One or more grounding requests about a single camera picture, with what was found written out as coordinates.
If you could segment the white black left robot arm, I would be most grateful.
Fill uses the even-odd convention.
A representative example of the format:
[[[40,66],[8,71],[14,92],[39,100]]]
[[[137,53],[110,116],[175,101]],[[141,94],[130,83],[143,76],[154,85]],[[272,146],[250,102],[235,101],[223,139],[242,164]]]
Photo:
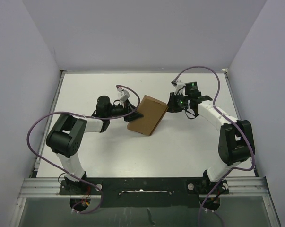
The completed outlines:
[[[128,99],[120,100],[116,105],[111,103],[108,96],[97,99],[96,110],[91,118],[76,118],[66,113],[59,116],[47,136],[46,145],[60,159],[63,168],[73,175],[66,176],[65,181],[74,193],[82,194],[87,189],[86,172],[78,157],[84,133],[105,132],[113,117],[123,117],[125,122],[131,122],[143,116]]]

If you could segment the brown cardboard box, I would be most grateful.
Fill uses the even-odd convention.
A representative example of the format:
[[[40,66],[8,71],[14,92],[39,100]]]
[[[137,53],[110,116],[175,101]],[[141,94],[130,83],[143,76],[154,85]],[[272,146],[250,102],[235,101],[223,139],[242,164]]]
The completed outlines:
[[[137,109],[139,113],[143,114],[143,117],[129,122],[127,129],[145,136],[151,136],[163,119],[167,109],[166,103],[144,95]]]

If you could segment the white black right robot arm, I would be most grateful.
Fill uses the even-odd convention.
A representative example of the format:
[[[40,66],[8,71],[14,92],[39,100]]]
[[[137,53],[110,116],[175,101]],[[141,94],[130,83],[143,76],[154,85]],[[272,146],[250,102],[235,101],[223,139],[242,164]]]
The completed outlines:
[[[168,112],[184,111],[192,115],[188,117],[190,120],[201,116],[219,131],[219,160],[205,171],[207,178],[201,181],[202,190],[212,193],[218,188],[218,180],[255,154],[251,123],[240,121],[217,107],[210,96],[201,94],[197,82],[174,80],[171,84],[175,91],[169,94]]]

